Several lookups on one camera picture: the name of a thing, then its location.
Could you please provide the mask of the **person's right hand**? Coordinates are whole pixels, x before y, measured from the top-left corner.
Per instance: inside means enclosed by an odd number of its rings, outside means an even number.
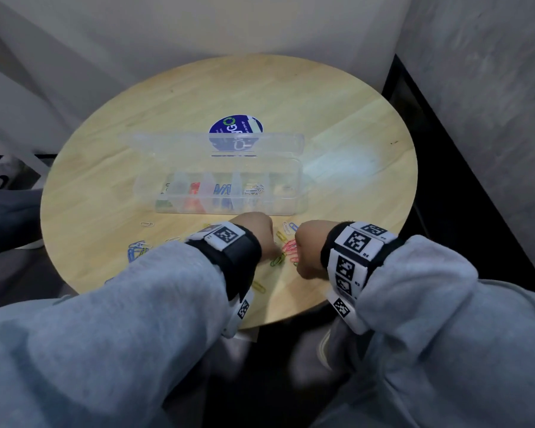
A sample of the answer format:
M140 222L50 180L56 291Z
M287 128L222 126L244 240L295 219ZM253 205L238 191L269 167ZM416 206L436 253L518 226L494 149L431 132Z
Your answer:
M295 236L303 237L310 251L311 279L306 280L328 280L326 266L321 263L321 250L328 238L328 234L337 226L339 222L328 220L311 220L302 223Z

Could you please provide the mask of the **person's left hand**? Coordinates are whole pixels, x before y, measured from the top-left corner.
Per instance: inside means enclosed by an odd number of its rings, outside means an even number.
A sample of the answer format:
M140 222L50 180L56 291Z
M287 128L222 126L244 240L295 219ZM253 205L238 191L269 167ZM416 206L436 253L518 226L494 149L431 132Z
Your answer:
M230 222L249 230L257 238L261 246L261 250L263 238L273 238L274 240L273 221L270 216L265 215L264 213L243 213L233 217Z

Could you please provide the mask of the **person's right forearm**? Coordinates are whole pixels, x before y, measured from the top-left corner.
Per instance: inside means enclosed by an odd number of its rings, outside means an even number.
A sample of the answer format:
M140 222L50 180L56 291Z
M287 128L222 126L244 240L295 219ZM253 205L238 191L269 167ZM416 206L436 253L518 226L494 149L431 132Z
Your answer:
M535 428L535 292L413 236L355 313L374 334L313 428Z

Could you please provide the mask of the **person's left forearm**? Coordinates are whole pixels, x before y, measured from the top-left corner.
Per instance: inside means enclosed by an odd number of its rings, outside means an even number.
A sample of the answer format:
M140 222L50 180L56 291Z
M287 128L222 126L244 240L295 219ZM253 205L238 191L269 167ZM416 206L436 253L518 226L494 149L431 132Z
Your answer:
M220 268L179 242L92 292L0 308L0 428L171 428L164 400L229 311Z

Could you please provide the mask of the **cluster of red paper clips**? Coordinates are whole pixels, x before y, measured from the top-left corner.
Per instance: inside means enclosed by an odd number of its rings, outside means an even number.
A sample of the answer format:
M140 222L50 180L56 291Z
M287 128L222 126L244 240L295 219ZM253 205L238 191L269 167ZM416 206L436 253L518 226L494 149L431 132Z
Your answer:
M282 247L282 252L285 254L285 258L288 259L295 266L299 262L298 248L295 239L289 240Z

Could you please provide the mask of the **left wrist marker tracker band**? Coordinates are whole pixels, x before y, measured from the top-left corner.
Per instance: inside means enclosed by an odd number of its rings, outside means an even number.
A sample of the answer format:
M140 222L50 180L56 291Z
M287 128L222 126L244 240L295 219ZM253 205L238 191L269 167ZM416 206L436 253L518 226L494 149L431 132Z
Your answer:
M252 283L262 257L259 241L244 227L223 221L189 235L184 242L198 249L222 273L230 307L222 336L234 338L254 300Z

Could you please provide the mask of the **wrist marker tracker band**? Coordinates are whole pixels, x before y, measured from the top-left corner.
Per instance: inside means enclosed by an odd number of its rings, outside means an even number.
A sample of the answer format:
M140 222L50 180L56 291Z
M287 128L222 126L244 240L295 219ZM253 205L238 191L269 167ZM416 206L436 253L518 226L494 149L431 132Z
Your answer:
M398 235L363 221L338 224L321 250L321 263L331 285L326 297L338 316L356 335L370 330L355 305L376 269L405 244Z
M189 235L184 242L198 249L222 273L230 307L222 336L234 338L254 300L252 283L262 257L259 241L244 227L223 221Z

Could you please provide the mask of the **right wrist marker tracker band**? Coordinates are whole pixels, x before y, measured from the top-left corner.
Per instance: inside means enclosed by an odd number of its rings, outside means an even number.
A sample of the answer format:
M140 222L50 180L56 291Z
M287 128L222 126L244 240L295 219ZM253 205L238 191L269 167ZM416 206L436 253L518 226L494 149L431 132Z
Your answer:
M376 269L405 244L398 235L363 221L338 224L321 250L321 263L331 285L326 297L338 316L356 335L370 330L355 305Z

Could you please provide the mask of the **clear plastic compartment box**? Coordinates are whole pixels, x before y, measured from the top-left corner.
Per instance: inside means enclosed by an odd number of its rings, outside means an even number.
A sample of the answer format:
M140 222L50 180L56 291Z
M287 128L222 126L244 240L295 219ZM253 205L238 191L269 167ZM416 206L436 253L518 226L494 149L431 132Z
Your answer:
M260 133L251 150L219 152L209 133L132 133L125 140L142 156L133 185L135 198L156 213L239 215L262 212L290 216L303 197L302 155L305 138L297 133ZM186 199L193 182L200 182L201 208L189 209ZM212 204L216 184L231 184L233 209ZM247 184L263 184L259 196L243 195Z

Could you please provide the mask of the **white shoe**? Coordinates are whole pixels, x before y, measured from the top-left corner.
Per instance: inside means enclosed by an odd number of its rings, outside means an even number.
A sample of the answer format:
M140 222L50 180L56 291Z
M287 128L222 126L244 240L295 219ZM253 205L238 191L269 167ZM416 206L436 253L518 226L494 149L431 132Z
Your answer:
M331 329L328 329L317 346L317 359L324 368L332 372L336 364L331 344Z

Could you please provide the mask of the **round blue sticker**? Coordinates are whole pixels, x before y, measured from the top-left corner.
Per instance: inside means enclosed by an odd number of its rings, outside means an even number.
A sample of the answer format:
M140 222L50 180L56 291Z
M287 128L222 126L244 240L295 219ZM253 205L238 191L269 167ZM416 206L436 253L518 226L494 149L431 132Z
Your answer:
M219 152L245 152L251 150L257 137L247 134L263 133L262 123L254 116L234 114L216 121L209 129L209 141Z

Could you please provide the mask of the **dark trousers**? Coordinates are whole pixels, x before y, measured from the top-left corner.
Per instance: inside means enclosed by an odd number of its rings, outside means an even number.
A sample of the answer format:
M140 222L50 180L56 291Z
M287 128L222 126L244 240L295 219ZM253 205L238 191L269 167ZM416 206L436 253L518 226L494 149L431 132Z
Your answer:
M307 428L346 375L326 369L317 347L336 318L329 306L259 329L256 342L221 338L167 396L176 428Z

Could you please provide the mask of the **pile of blue green clips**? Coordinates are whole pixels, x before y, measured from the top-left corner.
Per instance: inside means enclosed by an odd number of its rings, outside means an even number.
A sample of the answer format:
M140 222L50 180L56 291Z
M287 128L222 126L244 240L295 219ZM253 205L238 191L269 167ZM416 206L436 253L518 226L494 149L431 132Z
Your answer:
M145 240L129 244L127 250L128 263L134 262L134 260L149 252L151 249L152 245L148 244Z

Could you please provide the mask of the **dark grey garment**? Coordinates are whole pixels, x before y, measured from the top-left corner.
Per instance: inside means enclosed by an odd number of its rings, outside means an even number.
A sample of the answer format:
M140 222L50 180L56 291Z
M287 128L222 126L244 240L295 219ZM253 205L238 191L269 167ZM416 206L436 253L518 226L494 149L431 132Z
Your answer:
M0 253L42 239L42 189L0 189Z

